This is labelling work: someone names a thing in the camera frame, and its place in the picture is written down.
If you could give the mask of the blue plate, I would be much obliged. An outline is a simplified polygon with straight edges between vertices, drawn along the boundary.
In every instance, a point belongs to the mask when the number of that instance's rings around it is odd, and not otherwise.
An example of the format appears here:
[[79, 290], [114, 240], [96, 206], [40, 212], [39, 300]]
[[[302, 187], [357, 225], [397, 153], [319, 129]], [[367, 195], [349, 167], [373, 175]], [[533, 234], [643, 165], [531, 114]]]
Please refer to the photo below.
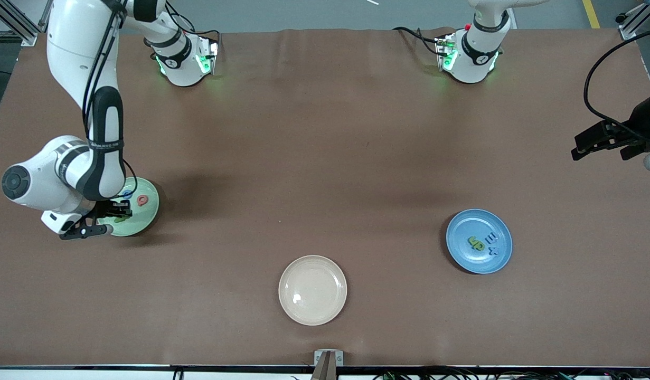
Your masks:
[[[499, 239], [494, 244], [487, 244], [486, 236], [494, 232]], [[486, 244], [483, 252], [472, 248], [468, 242], [470, 236]], [[504, 221], [487, 210], [467, 209], [458, 212], [448, 223], [446, 229], [446, 247], [451, 258], [462, 269], [474, 274], [491, 274], [503, 269], [512, 257], [513, 239]], [[499, 247], [501, 254], [489, 255], [489, 247]]]

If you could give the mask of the aluminium frame profile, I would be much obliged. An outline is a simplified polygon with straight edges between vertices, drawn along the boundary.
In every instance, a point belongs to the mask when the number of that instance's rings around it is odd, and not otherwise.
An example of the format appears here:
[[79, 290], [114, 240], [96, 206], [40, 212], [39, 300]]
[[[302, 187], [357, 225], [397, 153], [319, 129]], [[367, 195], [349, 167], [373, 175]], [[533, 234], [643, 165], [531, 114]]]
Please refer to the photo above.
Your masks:
[[53, 0], [0, 0], [0, 43], [35, 46], [47, 29]]
[[650, 19], [650, 0], [641, 0], [636, 7], [615, 17], [623, 41], [634, 38], [639, 29]]

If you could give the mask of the grey metal bracket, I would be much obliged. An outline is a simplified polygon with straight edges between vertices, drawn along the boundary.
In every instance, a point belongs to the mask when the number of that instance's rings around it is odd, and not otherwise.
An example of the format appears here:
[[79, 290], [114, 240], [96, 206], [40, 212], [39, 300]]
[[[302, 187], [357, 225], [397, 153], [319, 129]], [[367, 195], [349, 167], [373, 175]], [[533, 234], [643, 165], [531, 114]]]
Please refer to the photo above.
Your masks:
[[310, 380], [338, 380], [337, 369], [344, 366], [344, 352], [318, 349], [314, 352], [314, 370]]

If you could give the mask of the brown table cover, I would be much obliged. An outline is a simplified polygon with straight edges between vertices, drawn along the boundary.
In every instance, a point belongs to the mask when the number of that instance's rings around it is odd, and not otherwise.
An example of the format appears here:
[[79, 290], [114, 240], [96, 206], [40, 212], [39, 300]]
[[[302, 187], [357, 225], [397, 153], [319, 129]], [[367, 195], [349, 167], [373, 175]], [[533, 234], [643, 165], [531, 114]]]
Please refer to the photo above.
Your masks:
[[[581, 99], [613, 30], [513, 30], [463, 85], [391, 31], [227, 34], [215, 76], [179, 88], [120, 37], [125, 150], [163, 211], [140, 236], [61, 241], [2, 195], [5, 169], [83, 132], [44, 41], [0, 105], [0, 365], [650, 366], [650, 172], [573, 161]], [[507, 265], [446, 247], [467, 209], [501, 218]], [[306, 255], [348, 281], [301, 325], [277, 295]]]

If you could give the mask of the green plate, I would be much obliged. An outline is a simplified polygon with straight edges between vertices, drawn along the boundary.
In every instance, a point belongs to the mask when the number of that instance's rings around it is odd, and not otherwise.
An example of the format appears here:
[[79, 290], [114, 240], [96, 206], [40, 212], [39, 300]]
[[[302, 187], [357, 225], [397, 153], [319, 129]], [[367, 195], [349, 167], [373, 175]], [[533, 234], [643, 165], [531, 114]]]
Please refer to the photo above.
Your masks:
[[[134, 190], [130, 199], [124, 199], [120, 195], [125, 190]], [[148, 195], [148, 204], [139, 207], [136, 199], [139, 195]], [[123, 190], [112, 201], [130, 201], [132, 217], [124, 222], [114, 222], [114, 218], [102, 218], [99, 222], [113, 227], [113, 236], [133, 236], [147, 229], [156, 219], [160, 206], [160, 195], [154, 184], [145, 178], [137, 176], [136, 179], [129, 179], [125, 182]]]

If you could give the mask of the beige plate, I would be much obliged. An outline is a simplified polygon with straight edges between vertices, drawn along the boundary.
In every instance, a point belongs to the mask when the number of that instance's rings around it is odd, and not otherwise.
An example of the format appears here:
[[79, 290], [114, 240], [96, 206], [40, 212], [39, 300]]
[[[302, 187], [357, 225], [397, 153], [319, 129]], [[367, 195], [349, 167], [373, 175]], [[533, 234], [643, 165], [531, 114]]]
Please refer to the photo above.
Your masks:
[[333, 260], [306, 255], [284, 269], [277, 295], [291, 320], [305, 326], [321, 326], [342, 312], [348, 298], [348, 281]]

